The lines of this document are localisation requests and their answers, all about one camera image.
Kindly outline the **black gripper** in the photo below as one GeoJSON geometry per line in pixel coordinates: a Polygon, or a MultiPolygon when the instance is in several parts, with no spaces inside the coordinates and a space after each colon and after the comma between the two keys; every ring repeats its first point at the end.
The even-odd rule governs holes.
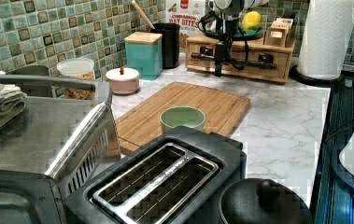
{"type": "MultiPolygon", "coordinates": [[[[206,35],[217,38],[219,41],[237,41],[244,39],[244,32],[239,27],[239,18],[234,16],[224,16],[216,10],[209,10],[206,14],[206,35]]],[[[226,57],[226,46],[223,42],[218,42],[215,47],[215,73],[216,77],[221,77],[222,65],[226,57]]]]}

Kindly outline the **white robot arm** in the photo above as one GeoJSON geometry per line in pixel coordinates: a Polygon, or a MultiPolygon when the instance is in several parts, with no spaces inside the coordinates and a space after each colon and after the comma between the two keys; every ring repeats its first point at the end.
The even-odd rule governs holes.
{"type": "Polygon", "coordinates": [[[213,0],[219,10],[220,20],[222,21],[219,32],[219,42],[215,45],[214,65],[216,77],[222,74],[222,66],[231,64],[237,70],[243,70],[246,66],[260,66],[259,62],[251,62],[248,59],[248,43],[245,40],[245,60],[237,60],[231,56],[231,47],[236,31],[241,35],[244,32],[238,26],[239,13],[245,8],[256,7],[266,4],[269,0],[213,0]]]}

